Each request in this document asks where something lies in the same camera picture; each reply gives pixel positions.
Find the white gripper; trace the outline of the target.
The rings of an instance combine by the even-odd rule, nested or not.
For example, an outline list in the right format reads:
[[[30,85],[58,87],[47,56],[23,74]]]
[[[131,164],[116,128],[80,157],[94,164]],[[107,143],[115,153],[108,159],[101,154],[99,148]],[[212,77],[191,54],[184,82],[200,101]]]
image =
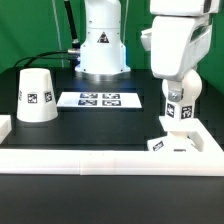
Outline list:
[[[141,42],[151,52],[151,70],[156,78],[180,81],[209,52],[212,24],[208,16],[156,16],[150,29],[141,32]],[[168,100],[182,100],[181,89],[169,89]]]

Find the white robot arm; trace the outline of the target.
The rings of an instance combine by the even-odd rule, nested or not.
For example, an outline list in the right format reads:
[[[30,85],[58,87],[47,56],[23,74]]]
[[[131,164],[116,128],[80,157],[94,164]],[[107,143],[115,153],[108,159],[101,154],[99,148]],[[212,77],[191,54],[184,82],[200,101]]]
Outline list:
[[[76,71],[105,79],[128,72],[126,47],[120,40],[119,0],[84,2],[86,39]],[[142,32],[141,41],[151,53],[153,75],[168,82],[169,100],[182,100],[183,79],[208,53],[211,15],[220,8],[221,0],[150,0],[155,18],[152,27]]]

